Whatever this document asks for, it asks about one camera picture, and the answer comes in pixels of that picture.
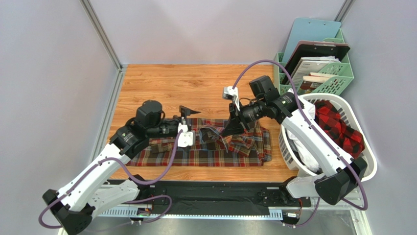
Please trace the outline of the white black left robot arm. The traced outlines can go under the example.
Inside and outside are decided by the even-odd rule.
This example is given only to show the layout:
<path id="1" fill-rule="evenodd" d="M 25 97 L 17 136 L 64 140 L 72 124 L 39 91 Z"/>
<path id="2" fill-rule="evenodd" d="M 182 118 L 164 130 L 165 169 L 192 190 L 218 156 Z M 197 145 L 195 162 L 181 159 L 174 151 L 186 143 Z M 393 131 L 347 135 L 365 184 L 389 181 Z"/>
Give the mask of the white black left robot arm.
<path id="1" fill-rule="evenodd" d="M 118 169 L 126 169 L 126 164 L 147 148 L 151 139 L 173 137 L 172 156 L 179 147 L 194 145 L 195 133 L 186 119 L 195 112 L 185 106 L 180 106 L 179 111 L 179 116 L 167 119 L 161 103 L 143 102 L 135 116 L 115 132 L 86 169 L 64 187 L 47 190 L 43 194 L 46 211 L 57 219 L 58 228 L 77 235 L 101 213 L 123 203 L 141 203 L 140 194 L 156 180 L 144 180 L 129 173 L 128 179 L 118 186 L 106 190 L 100 187 Z"/>

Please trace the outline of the brown blue red plaid shirt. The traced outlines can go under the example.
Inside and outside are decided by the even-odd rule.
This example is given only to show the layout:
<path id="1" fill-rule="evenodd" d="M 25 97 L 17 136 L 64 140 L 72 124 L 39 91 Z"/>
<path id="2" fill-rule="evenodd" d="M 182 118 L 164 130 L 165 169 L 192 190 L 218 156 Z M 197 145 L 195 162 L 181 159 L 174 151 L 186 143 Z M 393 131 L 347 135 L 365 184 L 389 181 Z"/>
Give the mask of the brown blue red plaid shirt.
<path id="1" fill-rule="evenodd" d="M 259 121 L 240 135 L 223 137 L 227 120 L 190 118 L 187 124 L 195 132 L 196 142 L 178 148 L 175 166 L 249 167 L 263 166 L 272 160 L 271 135 Z M 128 162 L 129 166 L 167 166 L 174 137 L 151 139 L 150 145 Z"/>

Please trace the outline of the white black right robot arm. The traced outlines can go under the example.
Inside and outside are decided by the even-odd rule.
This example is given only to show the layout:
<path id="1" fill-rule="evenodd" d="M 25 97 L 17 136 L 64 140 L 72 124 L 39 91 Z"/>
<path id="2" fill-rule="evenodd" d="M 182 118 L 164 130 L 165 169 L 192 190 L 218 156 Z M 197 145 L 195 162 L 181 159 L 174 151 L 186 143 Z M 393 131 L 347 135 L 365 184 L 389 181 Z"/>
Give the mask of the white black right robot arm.
<path id="1" fill-rule="evenodd" d="M 229 121 L 223 137 L 240 135 L 249 130 L 249 124 L 264 117 L 274 119 L 281 127 L 292 132 L 319 163 L 322 173 L 315 176 L 295 177 L 284 182 L 285 196 L 292 198 L 319 197 L 330 205 L 336 205 L 354 189 L 359 188 L 368 206 L 362 178 L 368 167 L 363 158 L 354 159 L 339 147 L 314 119 L 305 111 L 298 96 L 292 92 L 280 94 L 269 76 L 261 76 L 250 82 L 255 100 L 241 105 L 238 89 L 223 89 L 223 98 L 231 100 Z"/>

